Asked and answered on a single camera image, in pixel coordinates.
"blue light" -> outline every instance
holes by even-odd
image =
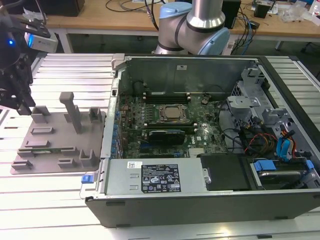
[[[30,48],[34,42],[34,36],[32,34],[29,35],[28,47]]]

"floor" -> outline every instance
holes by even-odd
[[[150,54],[156,49],[156,36],[123,36],[123,35],[83,35],[71,34],[75,53],[131,53]],[[285,42],[280,51],[275,50],[275,41],[254,40],[245,55],[263,56],[296,56],[312,72],[320,71],[320,45],[310,45],[305,53],[301,49],[305,42]]]

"blue cable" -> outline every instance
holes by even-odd
[[[244,49],[243,49],[243,52],[241,53],[241,55],[243,55],[243,54],[245,54],[246,53],[246,51],[248,50],[248,47],[249,47],[249,45],[250,45],[250,43],[251,43],[251,38],[252,38],[252,34],[251,34],[251,32],[252,32],[252,28],[251,28],[251,25],[250,25],[250,22],[249,22],[249,19],[246,17],[246,18],[244,18],[244,20],[246,21],[246,24],[248,24],[248,26],[249,26],[249,40],[248,40],[248,42],[246,43],[246,45],[245,45],[245,47],[244,47]]]

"table leg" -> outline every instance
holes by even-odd
[[[59,28],[59,30],[55,31],[60,38],[61,45],[65,54],[71,54],[74,52],[72,48],[71,40],[69,38],[69,34],[67,33],[66,29]]]
[[[284,44],[284,41],[278,41],[276,46],[275,46],[275,50],[278,50],[280,51],[281,47],[282,47],[282,44]]]

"motherboard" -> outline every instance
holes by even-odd
[[[120,96],[121,157],[195,158],[227,152],[215,121],[221,102],[207,99],[191,95],[187,103],[149,104],[143,97]]]

